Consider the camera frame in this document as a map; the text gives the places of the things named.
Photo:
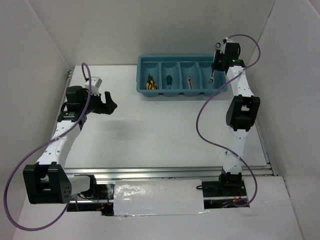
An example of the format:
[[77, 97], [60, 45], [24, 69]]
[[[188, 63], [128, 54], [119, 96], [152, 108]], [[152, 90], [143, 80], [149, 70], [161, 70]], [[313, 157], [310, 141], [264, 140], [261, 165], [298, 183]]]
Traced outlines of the large silver ratchet wrench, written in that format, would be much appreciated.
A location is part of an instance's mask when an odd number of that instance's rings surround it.
[[[219, 56], [219, 65], [221, 65], [220, 60], [221, 60], [221, 53], [220, 53], [220, 56]], [[209, 83], [209, 84], [213, 84], [214, 81], [215, 81], [214, 73], [215, 73], [215, 72], [211, 72], [211, 74], [210, 74], [210, 77], [209, 77], [209, 79], [208, 79], [208, 83]]]

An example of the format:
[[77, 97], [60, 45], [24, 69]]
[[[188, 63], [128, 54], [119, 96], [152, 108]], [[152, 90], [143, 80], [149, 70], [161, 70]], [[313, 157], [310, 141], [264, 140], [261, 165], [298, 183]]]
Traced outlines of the yellow black long-nose pliers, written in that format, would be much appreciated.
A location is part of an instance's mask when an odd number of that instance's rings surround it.
[[156, 82], [151, 74], [148, 74], [145, 88], [147, 90], [157, 90], [158, 89]]

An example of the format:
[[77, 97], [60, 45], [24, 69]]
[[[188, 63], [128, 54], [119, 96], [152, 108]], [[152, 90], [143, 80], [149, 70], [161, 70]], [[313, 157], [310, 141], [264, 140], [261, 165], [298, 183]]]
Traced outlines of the green stubby screwdriver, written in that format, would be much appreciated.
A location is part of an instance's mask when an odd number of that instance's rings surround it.
[[171, 75], [166, 76], [166, 83], [167, 83], [168, 89], [170, 90], [173, 83], [173, 78]]

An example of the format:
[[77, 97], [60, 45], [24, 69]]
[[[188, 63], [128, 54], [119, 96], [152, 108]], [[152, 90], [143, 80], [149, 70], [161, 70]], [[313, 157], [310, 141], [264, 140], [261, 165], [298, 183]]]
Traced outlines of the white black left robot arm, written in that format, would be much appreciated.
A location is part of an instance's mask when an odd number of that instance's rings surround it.
[[96, 87], [71, 86], [66, 90], [66, 102], [60, 109], [57, 125], [50, 143], [35, 164], [27, 164], [23, 178], [31, 204], [66, 204], [76, 194], [86, 199], [97, 197], [99, 187], [91, 174], [67, 176], [65, 164], [75, 139], [87, 120], [87, 115], [111, 115], [117, 108], [110, 92], [104, 93], [106, 102]]

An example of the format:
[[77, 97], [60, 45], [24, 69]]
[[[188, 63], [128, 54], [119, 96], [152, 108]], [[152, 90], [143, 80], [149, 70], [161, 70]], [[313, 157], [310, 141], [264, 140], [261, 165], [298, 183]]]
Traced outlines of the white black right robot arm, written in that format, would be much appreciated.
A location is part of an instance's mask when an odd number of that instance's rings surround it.
[[218, 178], [218, 191], [229, 196], [242, 185], [242, 161], [245, 141], [249, 130], [254, 125], [261, 100], [251, 91], [245, 70], [245, 63], [239, 59], [239, 43], [226, 39], [223, 44], [215, 45], [212, 71], [225, 73], [233, 93], [233, 99], [226, 113], [226, 124], [233, 134], [233, 150], [227, 150], [225, 162]]

